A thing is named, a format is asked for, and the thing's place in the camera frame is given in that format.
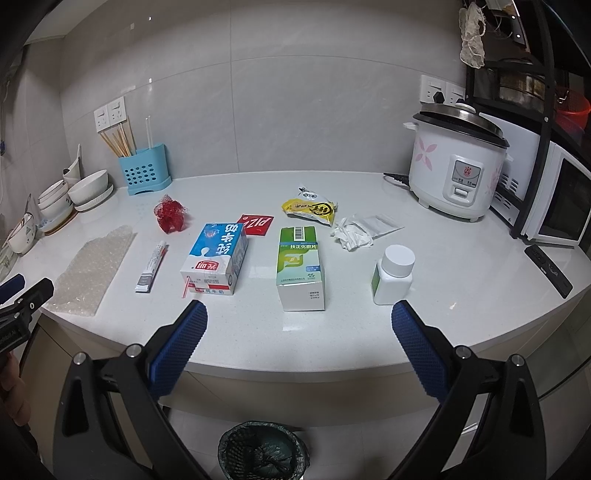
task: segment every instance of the kitchen counter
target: kitchen counter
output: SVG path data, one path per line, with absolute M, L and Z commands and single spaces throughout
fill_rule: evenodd
M 385 213 L 404 229 L 371 248 L 348 252 L 329 236 L 330 228 L 288 218 L 281 204 L 302 183 L 338 202 L 336 218 Z M 188 210 L 187 227 L 166 235 L 153 214 L 164 194 Z M 180 268 L 206 222 L 233 222 L 241 214 L 274 215 L 266 236 L 249 237 L 233 296 L 189 294 L 182 298 Z M 209 313 L 207 332 L 187 370 L 215 377 L 258 381 L 336 381 L 410 371 L 391 328 L 390 306 L 372 301 L 375 263 L 390 244 L 410 247 L 417 260 L 407 300 L 428 325 L 453 345 L 476 352 L 541 325 L 548 315 L 591 285 L 591 261 L 580 248 L 543 247 L 573 284 L 567 300 L 524 254 L 525 244 L 509 235 L 492 211 L 476 223 L 425 209 L 406 188 L 380 174 L 344 172 L 240 173 L 175 180 L 162 192 L 127 195 L 117 190 L 105 203 L 78 216 L 62 230 L 37 241 L 11 276 L 27 285 L 56 280 L 85 242 L 130 225 L 136 233 L 96 316 L 56 314 L 52 319 L 117 345 L 144 344 L 156 329 L 173 322 L 189 299 Z M 326 310 L 283 312 L 275 286 L 279 231 L 315 225 L 325 271 Z M 156 244 L 169 244 L 150 294 L 135 284 Z

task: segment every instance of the microwave oven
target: microwave oven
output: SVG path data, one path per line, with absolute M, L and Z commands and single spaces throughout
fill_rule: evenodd
M 540 136 L 506 120 L 482 114 L 502 130 L 510 147 L 499 183 L 524 200 Z M 499 192 L 491 207 L 515 224 L 519 209 Z M 591 171 L 560 145 L 550 142 L 538 191 L 521 235 L 530 241 L 576 246 L 591 218 Z

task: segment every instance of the trash can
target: trash can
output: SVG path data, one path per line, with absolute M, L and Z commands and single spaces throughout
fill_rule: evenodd
M 217 459 L 228 480 L 300 480 L 310 465 L 306 444 L 267 421 L 247 421 L 224 433 Z

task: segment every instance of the blue plastic utensil holder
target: blue plastic utensil holder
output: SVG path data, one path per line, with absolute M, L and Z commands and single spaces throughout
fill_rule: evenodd
M 127 182 L 127 193 L 136 195 L 142 192 L 163 190 L 172 179 L 166 165 L 164 144 L 152 148 L 140 148 L 131 157 L 120 157 L 119 165 Z

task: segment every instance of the hand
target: hand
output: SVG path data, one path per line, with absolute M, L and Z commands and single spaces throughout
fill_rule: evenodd
M 25 382 L 19 377 L 18 361 L 14 354 L 8 354 L 8 363 L 0 372 L 0 386 L 8 392 L 4 407 L 14 420 L 14 423 L 22 426 L 31 419 L 31 406 L 27 401 Z

